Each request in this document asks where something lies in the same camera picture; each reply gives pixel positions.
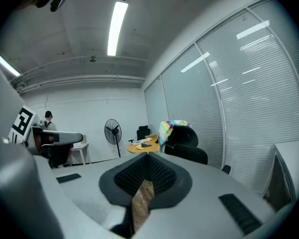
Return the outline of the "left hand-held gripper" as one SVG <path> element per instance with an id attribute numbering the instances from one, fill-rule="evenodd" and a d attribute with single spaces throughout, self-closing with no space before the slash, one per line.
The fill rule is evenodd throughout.
<path id="1" fill-rule="evenodd" d="M 36 112 L 23 106 L 10 129 L 9 142 L 24 145 L 33 155 L 41 155 L 44 144 L 74 144 L 83 140 L 81 133 L 55 131 L 52 119 L 50 111 L 40 119 Z"/>

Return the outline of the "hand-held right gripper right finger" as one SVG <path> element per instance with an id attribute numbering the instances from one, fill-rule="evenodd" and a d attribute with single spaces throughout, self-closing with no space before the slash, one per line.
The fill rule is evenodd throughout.
<path id="1" fill-rule="evenodd" d="M 187 170 L 192 187 L 175 207 L 152 210 L 134 238 L 241 239 L 243 233 L 219 200 L 225 194 L 234 194 L 262 224 L 274 216 L 264 199 L 220 169 L 168 154 L 161 157 Z"/>

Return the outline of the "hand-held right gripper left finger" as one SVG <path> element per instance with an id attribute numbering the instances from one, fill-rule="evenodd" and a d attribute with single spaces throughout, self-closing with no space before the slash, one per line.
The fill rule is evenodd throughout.
<path id="1" fill-rule="evenodd" d="M 104 172 L 134 158 L 128 155 L 89 165 L 79 165 L 52 170 L 56 178 L 72 174 L 79 178 L 61 183 L 62 188 L 74 204 L 89 218 L 120 236 L 134 236 L 148 218 L 148 181 L 137 179 L 136 189 L 127 207 L 112 205 L 99 188 L 99 180 Z"/>

